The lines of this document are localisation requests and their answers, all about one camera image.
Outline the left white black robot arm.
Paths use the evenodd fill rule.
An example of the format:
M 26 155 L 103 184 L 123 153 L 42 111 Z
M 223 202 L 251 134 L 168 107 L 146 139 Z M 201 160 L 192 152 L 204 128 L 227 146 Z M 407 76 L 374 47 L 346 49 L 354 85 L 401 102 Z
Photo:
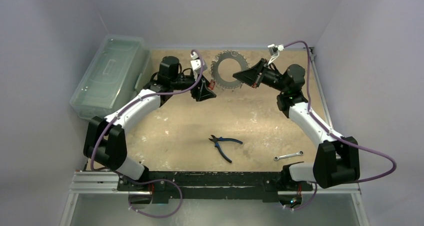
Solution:
M 104 168 L 120 173 L 138 191 L 149 185 L 149 169 L 131 159 L 127 151 L 126 134 L 149 113 L 162 107 L 172 96 L 190 92 L 197 101 L 215 98 L 204 77 L 208 66 L 199 53 L 191 52 L 189 74 L 184 73 L 180 60 L 165 56 L 159 70 L 139 94 L 125 106 L 105 117 L 95 116 L 88 124 L 83 155 L 90 159 L 90 168 L 97 162 Z

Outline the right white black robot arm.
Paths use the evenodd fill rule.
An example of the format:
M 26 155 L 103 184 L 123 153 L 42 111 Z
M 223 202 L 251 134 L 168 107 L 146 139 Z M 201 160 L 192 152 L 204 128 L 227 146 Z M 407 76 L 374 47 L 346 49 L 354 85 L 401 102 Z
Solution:
M 267 60 L 262 58 L 233 77 L 253 88 L 264 84 L 278 90 L 279 111 L 295 122 L 316 146 L 313 163 L 298 162 L 283 167 L 280 182 L 284 188 L 292 190 L 302 181 L 315 182 L 324 189 L 352 183 L 360 177 L 359 150 L 353 147 L 357 141 L 332 130 L 315 114 L 302 92 L 305 72 L 302 66 L 292 64 L 280 73 L 267 67 Z

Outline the red key tag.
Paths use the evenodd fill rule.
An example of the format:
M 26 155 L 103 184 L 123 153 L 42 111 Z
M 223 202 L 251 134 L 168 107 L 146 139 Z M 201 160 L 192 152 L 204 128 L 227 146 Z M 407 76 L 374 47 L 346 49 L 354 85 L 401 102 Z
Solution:
M 208 85 L 208 88 L 210 90 L 214 90 L 215 85 L 216 85 L 216 82 L 214 80 L 211 80 L 210 83 L 209 83 L 209 85 Z

